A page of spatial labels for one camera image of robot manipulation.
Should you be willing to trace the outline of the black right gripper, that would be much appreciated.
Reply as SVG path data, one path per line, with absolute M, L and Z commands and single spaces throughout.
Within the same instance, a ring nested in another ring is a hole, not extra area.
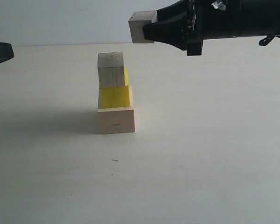
M 280 38 L 280 0 L 179 0 L 158 9 L 157 20 L 143 26 L 144 38 L 188 56 L 200 56 L 205 40 L 261 36 L 266 46 Z

